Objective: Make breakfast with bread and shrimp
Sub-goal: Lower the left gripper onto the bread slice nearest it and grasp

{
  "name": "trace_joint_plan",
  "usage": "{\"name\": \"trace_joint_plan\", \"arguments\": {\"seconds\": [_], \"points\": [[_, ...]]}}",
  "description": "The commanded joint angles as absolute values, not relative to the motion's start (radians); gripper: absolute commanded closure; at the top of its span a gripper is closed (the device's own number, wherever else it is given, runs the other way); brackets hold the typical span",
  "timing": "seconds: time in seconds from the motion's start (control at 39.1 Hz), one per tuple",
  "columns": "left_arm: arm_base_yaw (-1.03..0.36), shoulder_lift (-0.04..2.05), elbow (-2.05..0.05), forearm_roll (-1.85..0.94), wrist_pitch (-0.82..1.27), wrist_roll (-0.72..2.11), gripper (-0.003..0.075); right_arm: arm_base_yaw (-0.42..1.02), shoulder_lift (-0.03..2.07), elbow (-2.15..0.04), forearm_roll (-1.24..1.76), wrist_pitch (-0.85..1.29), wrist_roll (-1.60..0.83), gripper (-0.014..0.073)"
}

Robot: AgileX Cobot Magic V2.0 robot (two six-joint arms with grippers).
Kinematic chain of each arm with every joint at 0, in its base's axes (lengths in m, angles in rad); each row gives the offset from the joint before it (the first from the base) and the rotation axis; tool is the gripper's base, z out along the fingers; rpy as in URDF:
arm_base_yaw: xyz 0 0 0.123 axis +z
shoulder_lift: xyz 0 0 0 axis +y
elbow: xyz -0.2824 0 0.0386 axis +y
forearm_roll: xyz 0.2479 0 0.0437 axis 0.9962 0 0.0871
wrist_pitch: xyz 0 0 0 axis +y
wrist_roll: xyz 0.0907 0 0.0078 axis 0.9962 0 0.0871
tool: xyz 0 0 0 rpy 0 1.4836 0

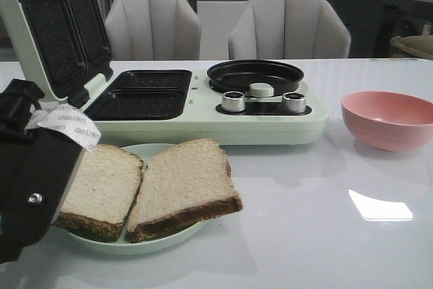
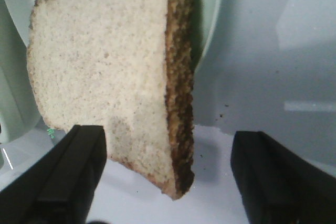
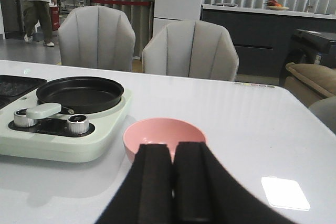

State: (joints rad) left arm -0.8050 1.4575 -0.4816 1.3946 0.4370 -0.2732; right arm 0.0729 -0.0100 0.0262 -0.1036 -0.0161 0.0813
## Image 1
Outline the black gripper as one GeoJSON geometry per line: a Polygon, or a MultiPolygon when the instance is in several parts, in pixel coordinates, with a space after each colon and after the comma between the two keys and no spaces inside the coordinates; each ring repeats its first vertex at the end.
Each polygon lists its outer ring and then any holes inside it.
{"type": "Polygon", "coordinates": [[[81,163],[101,133],[80,110],[40,105],[43,91],[13,79],[1,93],[1,262],[18,260],[56,220],[81,163]]]}

